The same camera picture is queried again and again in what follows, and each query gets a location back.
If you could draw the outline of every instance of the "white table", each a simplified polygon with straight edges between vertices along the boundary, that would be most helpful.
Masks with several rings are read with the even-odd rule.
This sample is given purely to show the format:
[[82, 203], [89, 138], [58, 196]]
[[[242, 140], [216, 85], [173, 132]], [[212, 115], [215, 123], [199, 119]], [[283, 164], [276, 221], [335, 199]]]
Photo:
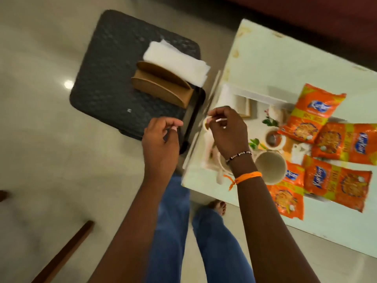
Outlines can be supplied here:
[[[351, 123], [377, 123], [376, 72], [245, 19], [239, 26], [218, 88], [224, 83], [238, 87], [237, 94], [245, 97], [254, 92], [292, 104], [296, 103], [305, 83], [336, 94], [345, 92], [347, 98], [333, 116]], [[210, 109], [214, 108], [218, 93], [219, 89], [215, 90]], [[217, 184], [217, 173], [200, 166], [204, 135], [201, 130], [195, 137], [182, 185], [239, 206], [237, 188], [228, 192], [228, 181]], [[344, 162], [337, 164], [373, 171], [364, 213], [305, 197], [304, 221], [283, 219], [289, 226], [377, 257], [377, 168]]]

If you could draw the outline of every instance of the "hand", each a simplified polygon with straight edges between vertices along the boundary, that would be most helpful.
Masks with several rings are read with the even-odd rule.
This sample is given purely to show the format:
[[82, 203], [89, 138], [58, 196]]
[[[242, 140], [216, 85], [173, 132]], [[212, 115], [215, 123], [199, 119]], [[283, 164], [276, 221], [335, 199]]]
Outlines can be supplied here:
[[[144, 180], [169, 182], [179, 157], [179, 142], [177, 127], [183, 122], [176, 118], [152, 118], [148, 127], [144, 129], [141, 141], [144, 154]], [[169, 135], [165, 142], [163, 137]]]
[[[243, 151], [249, 151], [247, 127], [241, 116], [229, 106], [218, 107], [208, 112], [210, 118], [209, 127], [212, 131], [214, 143], [223, 157], [228, 160]], [[216, 122], [216, 119], [226, 118], [224, 122]]]

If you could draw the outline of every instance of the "tiled floor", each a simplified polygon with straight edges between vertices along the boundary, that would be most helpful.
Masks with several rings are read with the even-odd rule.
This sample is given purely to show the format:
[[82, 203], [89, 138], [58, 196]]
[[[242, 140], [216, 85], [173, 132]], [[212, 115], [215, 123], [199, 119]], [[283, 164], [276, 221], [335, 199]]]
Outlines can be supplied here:
[[[105, 9], [195, 40], [212, 66], [207, 87], [241, 19], [222, 0], [0, 0], [0, 185], [13, 195], [0, 204], [0, 282], [30, 282], [92, 219], [94, 231], [54, 280], [86, 282], [142, 181], [140, 142], [73, 109], [63, 86]], [[248, 253], [239, 209], [229, 206], [224, 220]], [[377, 259], [291, 232], [323, 283], [375, 281]], [[192, 229], [187, 246], [182, 282], [205, 282]]]

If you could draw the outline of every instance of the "jeans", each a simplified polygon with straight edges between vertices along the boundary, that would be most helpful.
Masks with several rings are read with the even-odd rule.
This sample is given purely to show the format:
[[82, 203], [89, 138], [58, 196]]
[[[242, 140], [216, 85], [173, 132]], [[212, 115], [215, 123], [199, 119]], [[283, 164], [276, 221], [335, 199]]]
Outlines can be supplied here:
[[[173, 175], [158, 209], [147, 283], [179, 283], [189, 225], [190, 190]], [[255, 283], [251, 266], [237, 239], [213, 209], [202, 207], [192, 221], [208, 283]]]

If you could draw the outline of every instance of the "chair leg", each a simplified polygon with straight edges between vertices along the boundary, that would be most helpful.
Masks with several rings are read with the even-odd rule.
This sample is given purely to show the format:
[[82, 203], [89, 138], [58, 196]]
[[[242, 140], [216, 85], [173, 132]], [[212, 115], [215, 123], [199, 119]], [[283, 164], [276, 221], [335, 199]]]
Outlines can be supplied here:
[[45, 268], [35, 277], [32, 283], [50, 283], [80, 244], [92, 232], [94, 222], [87, 221], [82, 228], [71, 238], [71, 240], [59, 251], [57, 255], [46, 265]]
[[9, 197], [9, 193], [5, 190], [0, 190], [0, 201], [6, 200]]

